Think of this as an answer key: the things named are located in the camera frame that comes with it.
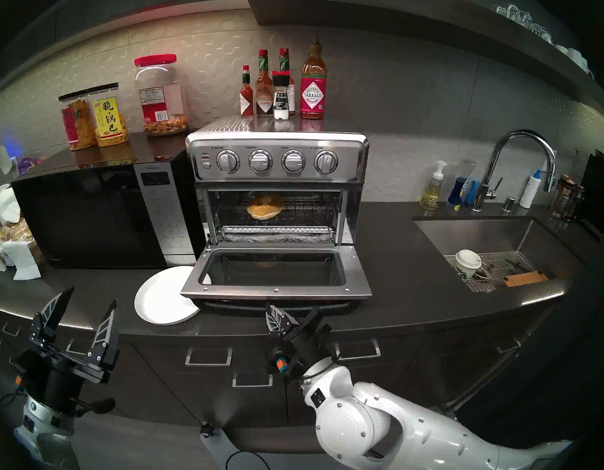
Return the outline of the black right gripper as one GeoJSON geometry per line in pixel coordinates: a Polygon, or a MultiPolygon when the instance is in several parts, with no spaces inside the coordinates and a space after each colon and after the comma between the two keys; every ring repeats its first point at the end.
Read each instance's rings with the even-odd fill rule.
{"type": "Polygon", "coordinates": [[[319,307],[313,307],[299,323],[288,312],[266,304],[268,334],[281,337],[282,357],[288,363],[281,372],[283,378],[315,378],[334,365],[335,356],[327,349],[332,327],[318,328],[322,319],[319,307]]]}

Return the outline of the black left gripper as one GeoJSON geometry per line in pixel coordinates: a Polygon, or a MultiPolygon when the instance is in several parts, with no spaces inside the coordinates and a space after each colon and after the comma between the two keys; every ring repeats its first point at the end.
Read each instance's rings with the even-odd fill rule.
{"type": "Polygon", "coordinates": [[[25,390],[46,407],[108,407],[109,398],[86,402],[80,398],[86,380],[107,382],[119,356],[119,330],[114,326],[117,301],[113,300],[101,320],[86,360],[80,360],[52,346],[75,287],[51,298],[36,312],[30,325],[29,347],[25,350],[25,390]]]}

